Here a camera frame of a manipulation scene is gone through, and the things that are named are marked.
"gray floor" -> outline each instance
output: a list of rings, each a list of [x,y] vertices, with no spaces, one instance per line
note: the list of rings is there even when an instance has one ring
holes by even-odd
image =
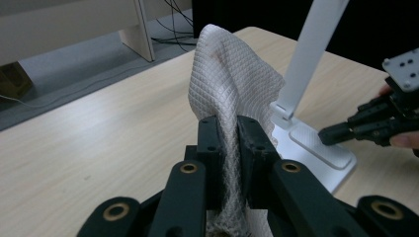
[[[184,12],[192,19],[192,11]],[[167,28],[175,23],[177,32],[193,31],[192,26],[179,14],[159,19]],[[173,32],[163,28],[156,21],[148,24],[151,36],[158,39],[173,38]],[[194,43],[197,39],[179,39]],[[0,100],[0,130],[68,102],[95,92],[101,88],[156,66],[179,56],[194,46],[153,42],[155,61],[147,62],[121,43],[118,33],[111,33],[96,39],[86,40],[42,55],[21,60],[20,63],[30,76],[34,87],[21,102]]]

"white mesh fabric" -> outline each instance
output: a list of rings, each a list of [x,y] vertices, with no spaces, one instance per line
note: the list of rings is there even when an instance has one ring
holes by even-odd
[[[246,217],[240,194],[236,124],[238,115],[255,119],[272,140],[274,125],[270,122],[269,105],[278,98],[283,85],[283,77],[244,41],[214,25],[202,30],[195,51],[189,101],[198,119],[218,117],[226,149],[225,200],[221,211],[209,213],[207,236],[271,235],[266,212],[252,210]]]

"screw hole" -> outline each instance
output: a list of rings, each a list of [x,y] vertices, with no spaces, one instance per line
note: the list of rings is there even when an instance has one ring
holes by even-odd
[[[371,207],[376,213],[388,219],[399,220],[403,218],[403,212],[390,202],[375,200],[371,203]]]
[[[103,217],[108,221],[116,221],[124,218],[129,212],[129,205],[119,202],[108,206],[105,209]]]

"light wood tabletop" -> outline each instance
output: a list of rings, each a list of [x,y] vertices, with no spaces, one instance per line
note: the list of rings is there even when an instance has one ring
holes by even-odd
[[[284,75],[294,40],[257,28],[236,35]],[[1,235],[75,236],[103,201],[144,201],[162,190],[185,146],[197,143],[187,96],[193,57],[186,53],[0,132]],[[316,129],[344,121],[385,77],[325,53],[295,116]],[[419,213],[419,159],[411,150],[343,145],[358,166],[336,198],[356,205],[381,195]]]

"lamp base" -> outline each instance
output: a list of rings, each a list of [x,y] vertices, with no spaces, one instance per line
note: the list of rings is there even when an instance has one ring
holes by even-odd
[[[287,128],[275,125],[272,135],[283,159],[304,164],[333,193],[357,164],[355,155],[341,145],[325,146],[317,131],[297,118]]]

